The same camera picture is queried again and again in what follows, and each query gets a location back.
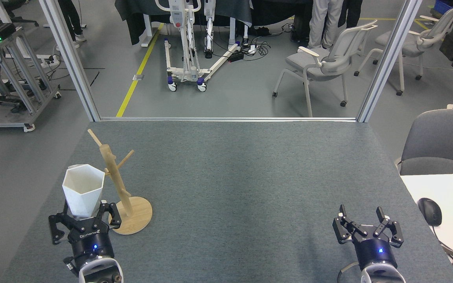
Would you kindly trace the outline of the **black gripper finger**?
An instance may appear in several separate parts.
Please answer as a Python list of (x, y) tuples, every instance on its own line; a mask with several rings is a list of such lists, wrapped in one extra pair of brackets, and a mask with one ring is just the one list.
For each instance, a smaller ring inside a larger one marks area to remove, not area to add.
[[(105, 213), (109, 213), (109, 217), (107, 218), (109, 221), (109, 224), (106, 222), (103, 222), (103, 217)], [(101, 229), (102, 231), (106, 230), (108, 231), (108, 225), (112, 229), (119, 229), (122, 224), (121, 216), (118, 211), (117, 205), (112, 202), (112, 203), (107, 203), (106, 201), (101, 201), (99, 203), (99, 209), (97, 212), (97, 215), (94, 217), (93, 220), (93, 229), (98, 230)]]
[(350, 240), (350, 237), (355, 232), (360, 233), (362, 236), (365, 235), (365, 230), (361, 228), (359, 224), (347, 217), (343, 204), (340, 205), (338, 216), (334, 218), (332, 226), (339, 244), (344, 244)]
[(403, 245), (404, 243), (404, 240), (399, 222), (391, 220), (390, 217), (383, 212), (382, 207), (377, 207), (376, 215), (379, 219), (380, 224), (375, 230), (375, 237), (381, 235), (381, 233), (383, 233), (385, 229), (389, 229), (392, 234), (390, 245), (394, 246), (395, 248), (401, 247), (401, 245)]
[(80, 225), (77, 221), (67, 215), (66, 213), (57, 213), (55, 215), (49, 215), (48, 217), (49, 229), (52, 234), (52, 244), (58, 245), (61, 242), (61, 239), (64, 237), (65, 232), (57, 228), (57, 223), (63, 224), (67, 227), (70, 232), (73, 230), (81, 231)]

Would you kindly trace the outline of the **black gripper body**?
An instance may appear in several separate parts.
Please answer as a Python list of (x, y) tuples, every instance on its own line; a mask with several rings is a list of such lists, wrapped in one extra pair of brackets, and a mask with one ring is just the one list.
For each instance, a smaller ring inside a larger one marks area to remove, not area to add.
[(73, 256), (68, 257), (69, 269), (80, 269), (98, 256), (114, 258), (109, 227), (85, 231), (71, 230), (68, 241), (73, 251)]
[(389, 237), (381, 234), (379, 237), (371, 235), (363, 236), (361, 233), (355, 233), (352, 236), (358, 265), (361, 270), (373, 263), (386, 262), (398, 267), (397, 262), (392, 254)]

